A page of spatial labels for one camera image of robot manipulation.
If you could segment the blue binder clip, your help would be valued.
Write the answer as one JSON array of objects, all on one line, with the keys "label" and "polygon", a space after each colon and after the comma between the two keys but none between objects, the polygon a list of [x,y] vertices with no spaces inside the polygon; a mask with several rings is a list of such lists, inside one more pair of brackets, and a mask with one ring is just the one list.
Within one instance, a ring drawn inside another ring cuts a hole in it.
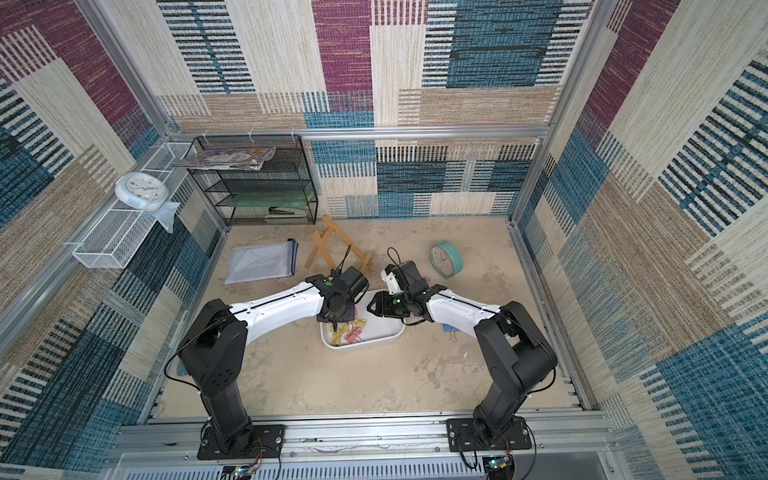
[{"label": "blue binder clip", "polygon": [[457,338],[458,329],[444,324],[443,331],[449,335],[449,340],[451,343],[455,343],[458,340]]}]

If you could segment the black mesh shelf rack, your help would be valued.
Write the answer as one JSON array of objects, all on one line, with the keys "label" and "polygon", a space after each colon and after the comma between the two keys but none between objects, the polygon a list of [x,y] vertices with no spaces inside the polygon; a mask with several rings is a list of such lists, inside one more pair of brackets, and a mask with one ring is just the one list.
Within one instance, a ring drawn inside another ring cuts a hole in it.
[{"label": "black mesh shelf rack", "polygon": [[[300,137],[296,135],[200,135],[187,153],[218,148],[269,148],[277,152],[259,171],[202,171],[186,169],[222,222],[236,225],[312,225],[317,221],[319,196],[310,162]],[[234,193],[286,192],[304,193],[310,200],[305,217],[276,217],[266,208],[235,208],[226,205]]]}]

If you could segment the black stapler on shelf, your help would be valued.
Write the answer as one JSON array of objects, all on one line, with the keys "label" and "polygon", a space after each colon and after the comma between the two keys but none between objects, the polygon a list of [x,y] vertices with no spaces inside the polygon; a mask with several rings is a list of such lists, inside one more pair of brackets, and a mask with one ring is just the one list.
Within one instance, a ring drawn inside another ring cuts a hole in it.
[{"label": "black stapler on shelf", "polygon": [[290,207],[270,207],[268,214],[276,217],[305,217],[306,210]]}]

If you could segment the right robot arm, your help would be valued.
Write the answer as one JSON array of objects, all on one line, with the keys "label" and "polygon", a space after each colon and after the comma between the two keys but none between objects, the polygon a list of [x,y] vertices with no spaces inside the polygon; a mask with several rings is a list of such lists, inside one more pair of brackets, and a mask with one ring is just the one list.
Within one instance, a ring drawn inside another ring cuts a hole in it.
[{"label": "right robot arm", "polygon": [[412,261],[388,265],[381,277],[387,289],[374,295],[369,313],[401,321],[413,316],[414,326],[448,325],[477,340],[492,383],[473,411],[473,429],[484,446],[504,443],[526,398],[558,366],[554,349],[527,309],[516,301],[483,304],[430,285]]}]

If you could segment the magazine on shelf top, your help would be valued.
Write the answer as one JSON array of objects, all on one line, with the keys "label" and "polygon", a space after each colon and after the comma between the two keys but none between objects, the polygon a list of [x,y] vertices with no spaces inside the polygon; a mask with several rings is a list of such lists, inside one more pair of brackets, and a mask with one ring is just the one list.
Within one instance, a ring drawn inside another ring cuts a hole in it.
[{"label": "magazine on shelf top", "polygon": [[269,148],[218,148],[188,153],[172,163],[174,168],[202,171],[259,171],[277,152]]}]

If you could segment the green round alarm clock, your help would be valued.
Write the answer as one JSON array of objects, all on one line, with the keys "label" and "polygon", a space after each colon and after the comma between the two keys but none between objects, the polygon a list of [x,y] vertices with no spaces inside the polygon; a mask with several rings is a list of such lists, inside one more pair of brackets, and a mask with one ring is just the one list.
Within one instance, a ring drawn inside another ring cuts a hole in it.
[{"label": "green round alarm clock", "polygon": [[449,241],[434,244],[429,252],[433,268],[444,278],[456,276],[463,270],[463,259],[458,248]]}]

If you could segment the green folder on shelf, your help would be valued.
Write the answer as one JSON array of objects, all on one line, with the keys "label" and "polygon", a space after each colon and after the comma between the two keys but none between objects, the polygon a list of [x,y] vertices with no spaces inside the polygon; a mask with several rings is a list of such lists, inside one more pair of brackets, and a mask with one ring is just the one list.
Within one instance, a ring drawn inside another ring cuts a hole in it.
[{"label": "green folder on shelf", "polygon": [[306,208],[311,200],[298,191],[234,193],[226,205],[235,208]]}]

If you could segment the white round wall clock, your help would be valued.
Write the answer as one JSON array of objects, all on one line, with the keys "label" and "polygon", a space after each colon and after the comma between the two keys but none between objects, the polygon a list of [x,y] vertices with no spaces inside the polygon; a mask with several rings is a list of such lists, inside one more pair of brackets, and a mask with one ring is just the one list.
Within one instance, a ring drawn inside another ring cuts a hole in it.
[{"label": "white round wall clock", "polygon": [[125,205],[145,212],[158,210],[170,196],[161,180],[143,172],[131,172],[121,177],[115,184],[114,193]]}]

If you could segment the wooden easel stand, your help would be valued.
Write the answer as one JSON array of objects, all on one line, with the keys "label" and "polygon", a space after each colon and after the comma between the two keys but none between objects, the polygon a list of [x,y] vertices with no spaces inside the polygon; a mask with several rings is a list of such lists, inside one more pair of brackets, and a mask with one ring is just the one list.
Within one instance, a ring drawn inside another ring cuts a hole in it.
[{"label": "wooden easel stand", "polygon": [[367,275],[370,271],[374,254],[364,251],[351,236],[329,215],[322,217],[324,229],[311,234],[311,250],[304,264],[309,269],[320,258],[329,270],[334,270],[342,263],[339,252],[351,254],[356,258],[356,268]]}]

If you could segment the white plastic storage box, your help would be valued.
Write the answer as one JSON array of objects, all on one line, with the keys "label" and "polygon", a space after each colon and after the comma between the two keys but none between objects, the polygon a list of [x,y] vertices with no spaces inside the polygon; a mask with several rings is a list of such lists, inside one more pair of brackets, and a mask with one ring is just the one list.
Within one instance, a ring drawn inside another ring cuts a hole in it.
[{"label": "white plastic storage box", "polygon": [[386,290],[366,293],[357,304],[352,322],[339,324],[336,330],[330,323],[320,324],[321,339],[326,347],[351,352],[393,343],[402,336],[405,326],[399,319],[379,317],[368,311],[367,306],[376,293],[386,293]]}]

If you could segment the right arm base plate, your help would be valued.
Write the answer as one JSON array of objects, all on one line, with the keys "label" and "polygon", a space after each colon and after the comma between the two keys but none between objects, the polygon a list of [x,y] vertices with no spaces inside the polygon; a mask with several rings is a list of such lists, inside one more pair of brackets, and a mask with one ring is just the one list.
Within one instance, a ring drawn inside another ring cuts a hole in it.
[{"label": "right arm base plate", "polygon": [[501,433],[493,437],[490,428],[473,418],[451,418],[445,422],[451,452],[474,450],[529,450],[533,448],[530,428],[522,417],[501,427]]}]

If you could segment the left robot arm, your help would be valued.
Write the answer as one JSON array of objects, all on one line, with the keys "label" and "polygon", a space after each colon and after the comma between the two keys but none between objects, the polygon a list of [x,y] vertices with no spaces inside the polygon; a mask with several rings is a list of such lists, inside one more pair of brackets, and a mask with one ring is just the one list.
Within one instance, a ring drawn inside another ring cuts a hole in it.
[{"label": "left robot arm", "polygon": [[237,379],[246,346],[309,317],[333,326],[349,323],[368,287],[364,274],[349,267],[342,273],[310,276],[265,298],[231,305],[214,299],[203,306],[176,352],[208,414],[201,429],[200,460],[256,457],[259,444],[272,455],[278,452],[268,435],[258,433],[242,403]]}]

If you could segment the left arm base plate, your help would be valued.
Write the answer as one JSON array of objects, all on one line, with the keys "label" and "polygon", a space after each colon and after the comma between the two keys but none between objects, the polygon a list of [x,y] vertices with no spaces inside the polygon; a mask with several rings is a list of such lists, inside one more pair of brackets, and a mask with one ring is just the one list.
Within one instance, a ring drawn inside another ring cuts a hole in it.
[{"label": "left arm base plate", "polygon": [[249,425],[225,439],[211,422],[206,422],[200,432],[197,459],[213,461],[277,458],[282,451],[285,430],[286,426],[283,424]]}]

